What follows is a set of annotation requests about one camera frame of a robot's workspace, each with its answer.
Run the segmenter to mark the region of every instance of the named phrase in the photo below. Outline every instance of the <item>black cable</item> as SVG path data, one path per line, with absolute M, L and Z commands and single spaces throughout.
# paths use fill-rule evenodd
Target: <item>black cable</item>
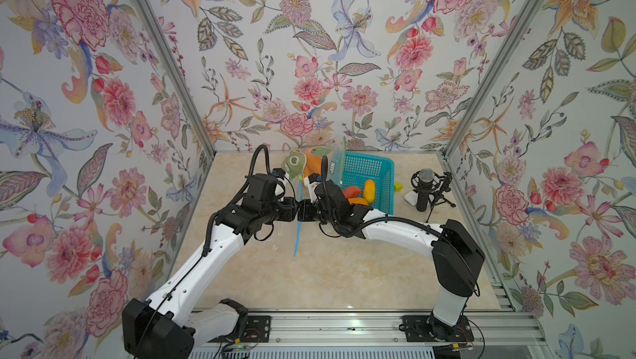
M 486 350 L 486 337 L 483 335 L 483 332 L 481 331 L 481 329 L 479 328 L 477 323 L 473 322 L 470 319 L 467 319 L 467 321 L 473 323 L 473 325 L 475 325 L 477 330 L 479 330 L 479 332 L 481 333 L 481 339 L 483 340 L 483 345 L 481 346 L 481 354 L 479 354 L 479 356 L 477 356 L 477 359 L 480 359 L 481 355 L 483 355 L 483 352 Z

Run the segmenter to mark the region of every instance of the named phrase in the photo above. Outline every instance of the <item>orange object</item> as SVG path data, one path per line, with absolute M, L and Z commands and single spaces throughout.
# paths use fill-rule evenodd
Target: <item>orange object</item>
M 349 198 L 349 204 L 366 204 L 368 206 L 369 202 L 361 197 L 351 197 Z
M 352 185 L 350 187 L 346 187 L 342 190 L 342 194 L 347 198 L 350 199 L 352 197 L 358 197 L 360 196 L 360 194 L 362 193 L 362 189 L 356 187 L 355 185 Z

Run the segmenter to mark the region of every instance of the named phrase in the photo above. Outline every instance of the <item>yellow object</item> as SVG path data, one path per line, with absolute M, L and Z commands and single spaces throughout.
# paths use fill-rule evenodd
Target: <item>yellow object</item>
M 364 200 L 372 204 L 375 200 L 375 181 L 366 180 L 364 182 L 364 189 L 362 190 L 362 197 Z
M 366 200 L 364 200 L 361 197 L 352 197 L 349 199 L 349 204 L 367 204 L 369 205 L 369 202 L 367 202 Z

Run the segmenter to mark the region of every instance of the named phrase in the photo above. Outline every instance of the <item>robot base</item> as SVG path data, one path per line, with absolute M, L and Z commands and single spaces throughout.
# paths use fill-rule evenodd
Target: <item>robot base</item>
M 406 315 L 402 316 L 402 324 L 400 325 L 400 331 L 403 331 L 406 334 L 407 342 L 436 342 L 438 339 L 433 338 L 431 332 L 433 328 L 426 321 L 428 320 L 428 315 Z M 465 316 L 461 316 L 457 325 L 455 326 L 455 330 L 453 333 L 447 334 L 446 338 L 444 338 L 447 342 L 465 342 L 466 339 L 468 341 L 473 341 L 473 331 L 471 330 L 470 325 L 468 324 L 468 319 Z

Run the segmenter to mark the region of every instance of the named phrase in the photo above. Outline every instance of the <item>blue flower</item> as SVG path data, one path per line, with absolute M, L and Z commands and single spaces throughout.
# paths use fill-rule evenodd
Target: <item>blue flower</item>
M 357 13 L 353 13 L 352 18 L 349 18 L 349 7 L 351 7 L 351 0 L 333 0 L 333 5 L 331 5 L 331 13 L 338 21 L 336 32 L 342 35 L 344 39 L 342 40 L 340 51 L 336 54 L 331 54 L 328 58 L 329 61 L 344 60 L 346 52 L 352 46 L 357 46 L 360 54 L 367 58 L 380 55 L 380 52 L 375 50 L 373 43 L 360 36 L 360 33 L 364 33 L 366 27 L 371 24 L 373 19 L 371 8 L 360 9 Z
M 195 200 L 196 194 L 196 175 L 192 180 L 186 184 L 186 179 L 183 177 L 183 174 L 179 175 L 179 189 L 172 187 L 166 191 L 165 197 L 168 199 L 172 199 L 175 202 L 182 201 L 183 199 L 187 199 L 189 202 L 193 202 Z
M 46 194 L 53 197 L 66 183 L 67 175 L 57 157 L 64 149 L 82 150 L 93 143 L 97 130 L 85 132 L 72 129 L 67 132 L 50 131 L 55 127 L 51 110 L 44 100 L 30 93 L 23 94 L 25 102 L 16 102 L 15 118 L 24 127 L 12 125 L 0 117 L 0 143 L 5 143 L 14 157 L 37 154 L 51 165 L 51 182 Z

